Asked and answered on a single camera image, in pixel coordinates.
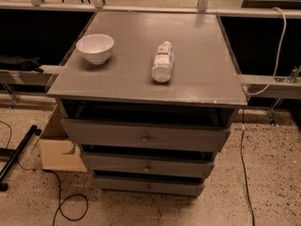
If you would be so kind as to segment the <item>grey drawer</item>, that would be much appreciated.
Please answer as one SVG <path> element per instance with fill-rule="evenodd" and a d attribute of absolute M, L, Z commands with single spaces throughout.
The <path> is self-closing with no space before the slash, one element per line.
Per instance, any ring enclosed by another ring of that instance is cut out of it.
<path fill-rule="evenodd" d="M 220 152 L 229 128 L 184 128 L 142 123 L 63 119 L 61 124 L 72 142 L 160 150 Z"/>
<path fill-rule="evenodd" d="M 104 176 L 93 178 L 92 183 L 101 189 L 184 195 L 191 197 L 198 197 L 204 188 L 204 184 L 189 185 Z"/>
<path fill-rule="evenodd" d="M 214 168 L 213 162 L 118 153 L 82 153 L 82 159 L 91 170 L 193 178 L 207 178 Z"/>

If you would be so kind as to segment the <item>grey drawer cabinet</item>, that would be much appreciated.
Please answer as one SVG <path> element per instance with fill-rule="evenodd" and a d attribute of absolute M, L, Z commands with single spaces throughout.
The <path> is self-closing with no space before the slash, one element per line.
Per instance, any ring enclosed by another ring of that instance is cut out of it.
<path fill-rule="evenodd" d="M 246 105 L 214 15 L 100 12 L 87 31 L 111 36 L 113 55 L 103 65 L 93 66 L 79 52 L 72 52 L 48 91 L 63 119 L 230 129 L 239 108 Z M 151 67 L 158 46 L 165 41 L 174 49 L 173 70 L 168 82 L 158 83 L 152 79 Z M 82 153 L 118 153 L 214 162 L 219 153 L 77 145 L 81 157 Z M 92 179 L 189 185 L 204 184 L 206 179 L 88 169 Z"/>

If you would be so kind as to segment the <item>grey top drawer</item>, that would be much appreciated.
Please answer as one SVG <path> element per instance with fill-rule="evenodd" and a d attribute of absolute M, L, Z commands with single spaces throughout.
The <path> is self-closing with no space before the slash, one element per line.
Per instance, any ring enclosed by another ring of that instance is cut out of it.
<path fill-rule="evenodd" d="M 229 128 L 184 128 L 142 123 L 63 119 L 61 124 L 72 142 L 160 150 L 220 152 Z"/>

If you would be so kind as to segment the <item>grey bottom drawer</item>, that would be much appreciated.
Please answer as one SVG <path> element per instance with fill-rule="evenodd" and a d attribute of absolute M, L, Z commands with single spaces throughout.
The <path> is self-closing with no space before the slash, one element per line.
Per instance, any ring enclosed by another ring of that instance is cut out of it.
<path fill-rule="evenodd" d="M 184 195 L 191 197 L 198 197 L 204 188 L 204 184 L 189 185 L 104 176 L 93 178 L 92 183 L 101 189 Z"/>

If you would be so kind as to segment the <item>clear plastic bottle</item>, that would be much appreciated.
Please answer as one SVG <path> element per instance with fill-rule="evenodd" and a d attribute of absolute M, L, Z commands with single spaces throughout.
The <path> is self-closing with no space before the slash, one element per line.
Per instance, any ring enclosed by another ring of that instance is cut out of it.
<path fill-rule="evenodd" d="M 174 49 L 169 41 L 165 41 L 157 48 L 151 67 L 152 79 L 158 83 L 166 83 L 172 76 L 174 63 Z"/>

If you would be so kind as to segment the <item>white bowl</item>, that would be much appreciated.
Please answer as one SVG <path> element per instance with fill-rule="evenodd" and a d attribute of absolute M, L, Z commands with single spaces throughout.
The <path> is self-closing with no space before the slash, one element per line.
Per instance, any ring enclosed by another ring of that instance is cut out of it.
<path fill-rule="evenodd" d="M 108 35 L 92 34 L 76 42 L 76 49 L 89 63 L 101 65 L 113 55 L 114 43 Z"/>

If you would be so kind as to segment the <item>cardboard box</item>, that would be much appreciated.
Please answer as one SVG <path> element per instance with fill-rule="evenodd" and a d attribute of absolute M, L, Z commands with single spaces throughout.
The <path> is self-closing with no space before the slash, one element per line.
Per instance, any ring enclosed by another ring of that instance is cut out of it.
<path fill-rule="evenodd" d="M 62 115 L 56 107 L 39 138 L 44 170 L 87 172 L 79 147 L 69 140 L 61 125 Z"/>

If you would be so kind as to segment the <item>black cloth bundle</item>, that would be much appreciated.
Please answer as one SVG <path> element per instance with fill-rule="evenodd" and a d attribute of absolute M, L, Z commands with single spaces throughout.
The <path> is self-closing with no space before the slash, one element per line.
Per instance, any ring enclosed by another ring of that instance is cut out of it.
<path fill-rule="evenodd" d="M 0 56 L 0 69 L 43 73 L 37 58 L 22 56 Z"/>

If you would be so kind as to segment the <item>black stand leg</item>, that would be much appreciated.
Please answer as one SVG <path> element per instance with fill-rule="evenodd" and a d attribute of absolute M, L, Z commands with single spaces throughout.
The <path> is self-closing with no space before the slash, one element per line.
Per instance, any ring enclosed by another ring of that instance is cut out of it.
<path fill-rule="evenodd" d="M 12 168 L 13 164 L 17 161 L 19 155 L 29 142 L 32 136 L 37 135 L 39 128 L 37 125 L 32 125 L 24 138 L 21 140 L 16 149 L 1 148 L 0 158 L 5 162 L 5 165 L 0 170 L 0 191 L 5 192 L 8 190 L 8 184 L 4 182 L 8 172 Z"/>

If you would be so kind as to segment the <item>metal rail bracket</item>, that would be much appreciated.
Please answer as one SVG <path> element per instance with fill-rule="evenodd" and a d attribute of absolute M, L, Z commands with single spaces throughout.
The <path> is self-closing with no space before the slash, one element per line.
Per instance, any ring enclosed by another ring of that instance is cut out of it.
<path fill-rule="evenodd" d="M 280 82 L 286 82 L 286 83 L 294 83 L 296 81 L 297 76 L 301 73 L 301 65 L 299 67 L 293 67 L 290 74 L 285 79 L 280 79 Z M 275 101 L 271 104 L 269 109 L 267 110 L 267 118 L 269 119 L 269 122 L 271 125 L 275 126 L 275 114 L 277 109 L 280 107 L 280 105 L 283 103 L 283 98 L 276 98 Z"/>

